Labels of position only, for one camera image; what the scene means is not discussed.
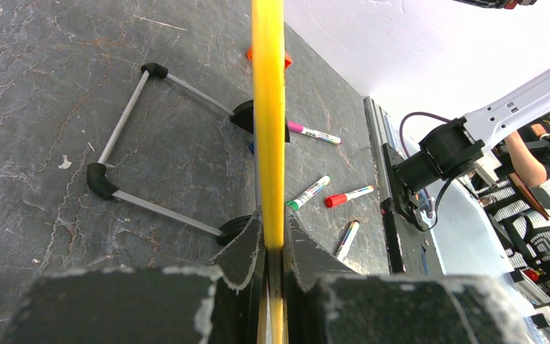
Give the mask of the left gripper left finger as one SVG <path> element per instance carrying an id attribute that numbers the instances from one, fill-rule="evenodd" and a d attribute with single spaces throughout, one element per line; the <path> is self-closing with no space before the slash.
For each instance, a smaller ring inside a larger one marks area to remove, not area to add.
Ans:
<path id="1" fill-rule="evenodd" d="M 264 288 L 262 210 L 247 217 L 242 229 L 209 261 L 221 275 L 209 290 L 208 343 L 257 343 L 261 337 Z"/>

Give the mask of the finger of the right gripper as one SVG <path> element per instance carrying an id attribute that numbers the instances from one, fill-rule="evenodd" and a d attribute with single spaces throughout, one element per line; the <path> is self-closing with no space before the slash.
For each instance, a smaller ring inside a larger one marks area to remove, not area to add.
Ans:
<path id="1" fill-rule="evenodd" d="M 462 4 L 485 9 L 515 9 L 517 6 L 532 6 L 537 0 L 455 0 Z"/>

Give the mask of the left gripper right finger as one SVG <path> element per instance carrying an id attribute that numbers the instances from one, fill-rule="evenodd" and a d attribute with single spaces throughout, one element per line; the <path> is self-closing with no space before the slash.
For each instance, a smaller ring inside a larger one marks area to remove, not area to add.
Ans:
<path id="1" fill-rule="evenodd" d="M 326 343 L 328 322 L 338 316 L 327 279 L 356 272 L 313 239 L 293 209 L 285 210 L 283 258 L 288 342 Z"/>

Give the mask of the white whiteboard wooden frame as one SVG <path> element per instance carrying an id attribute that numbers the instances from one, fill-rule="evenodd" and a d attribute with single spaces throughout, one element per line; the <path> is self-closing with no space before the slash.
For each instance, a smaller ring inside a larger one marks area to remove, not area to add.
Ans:
<path id="1" fill-rule="evenodd" d="M 284 169 L 285 169 L 285 76 L 284 76 L 284 3 L 252 1 L 251 50 L 254 86 L 254 148 L 256 158 L 256 200 L 262 211 L 262 232 L 267 255 L 267 287 L 273 343 L 287 343 L 288 326 L 283 292 L 284 250 Z M 109 158 L 130 113 L 150 77 L 168 78 L 204 100 L 219 102 L 185 84 L 156 63 L 141 67 L 142 76 L 120 116 L 98 162 L 87 167 L 87 185 L 98 196 L 114 196 L 145 209 L 177 219 L 214 235 L 222 232 L 212 226 L 170 211 L 121 191 L 105 175 Z"/>

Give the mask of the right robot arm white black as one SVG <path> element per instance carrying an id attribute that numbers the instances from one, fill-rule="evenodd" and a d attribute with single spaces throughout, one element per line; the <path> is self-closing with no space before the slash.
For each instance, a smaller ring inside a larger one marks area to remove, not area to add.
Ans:
<path id="1" fill-rule="evenodd" d="M 550 149 L 529 148 L 541 142 L 550 115 L 550 68 L 479 110 L 445 120 L 419 143 L 420 150 L 392 167 L 392 185 L 415 194 L 437 180 L 450 183 L 469 172 L 483 154 L 504 143 L 501 172 L 516 173 L 528 186 L 550 179 Z"/>

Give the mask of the person forearm in background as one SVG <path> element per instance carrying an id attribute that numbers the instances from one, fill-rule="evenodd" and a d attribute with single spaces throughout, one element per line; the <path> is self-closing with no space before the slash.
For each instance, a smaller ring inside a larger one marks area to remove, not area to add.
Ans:
<path id="1" fill-rule="evenodd" d="M 528 187 L 537 187 L 546 182 L 544 165 L 529 151 L 517 130 L 508 135 L 504 142 L 516 174 Z"/>

